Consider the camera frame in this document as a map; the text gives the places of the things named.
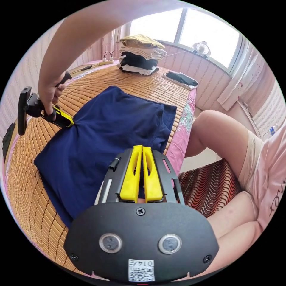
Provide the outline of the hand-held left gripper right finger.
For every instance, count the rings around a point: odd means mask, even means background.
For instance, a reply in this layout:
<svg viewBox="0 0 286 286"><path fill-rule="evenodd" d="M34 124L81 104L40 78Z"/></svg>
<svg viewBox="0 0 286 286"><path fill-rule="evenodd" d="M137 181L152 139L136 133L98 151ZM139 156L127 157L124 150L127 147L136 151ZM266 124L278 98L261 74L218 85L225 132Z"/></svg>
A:
<svg viewBox="0 0 286 286"><path fill-rule="evenodd" d="M154 156L150 147L143 147L143 174L145 202L157 202L163 198Z"/></svg>

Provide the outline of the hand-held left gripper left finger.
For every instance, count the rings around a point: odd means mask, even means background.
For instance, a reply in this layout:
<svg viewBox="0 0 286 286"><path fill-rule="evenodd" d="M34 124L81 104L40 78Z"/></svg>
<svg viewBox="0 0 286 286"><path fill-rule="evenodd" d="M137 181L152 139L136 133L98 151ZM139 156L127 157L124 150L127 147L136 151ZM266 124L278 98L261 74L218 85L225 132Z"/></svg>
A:
<svg viewBox="0 0 286 286"><path fill-rule="evenodd" d="M120 191L120 199L122 201L138 202L141 160L142 145L136 145L133 147Z"/></svg>

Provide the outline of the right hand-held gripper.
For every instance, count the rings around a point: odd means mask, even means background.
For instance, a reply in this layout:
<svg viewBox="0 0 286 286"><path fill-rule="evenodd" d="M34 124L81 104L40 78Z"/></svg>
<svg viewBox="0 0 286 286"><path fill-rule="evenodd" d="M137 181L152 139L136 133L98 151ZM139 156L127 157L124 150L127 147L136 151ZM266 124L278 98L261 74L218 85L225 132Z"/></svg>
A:
<svg viewBox="0 0 286 286"><path fill-rule="evenodd" d="M53 105L53 114L48 116L38 95L31 90L30 86L26 87L26 115L34 118L41 117L60 128L71 127L74 124L73 118L61 110L59 105Z"/></svg>

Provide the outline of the person's right hand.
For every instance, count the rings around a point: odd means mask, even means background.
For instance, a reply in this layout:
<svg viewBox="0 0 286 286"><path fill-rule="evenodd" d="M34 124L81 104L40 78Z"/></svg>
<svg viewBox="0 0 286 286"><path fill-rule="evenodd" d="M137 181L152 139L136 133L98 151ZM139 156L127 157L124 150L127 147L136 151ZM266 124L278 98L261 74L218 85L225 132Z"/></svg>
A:
<svg viewBox="0 0 286 286"><path fill-rule="evenodd" d="M65 84L59 84L64 76L65 73L57 78L44 74L39 77L38 94L48 116L53 114L53 104L58 103L59 97L66 88Z"/></svg>

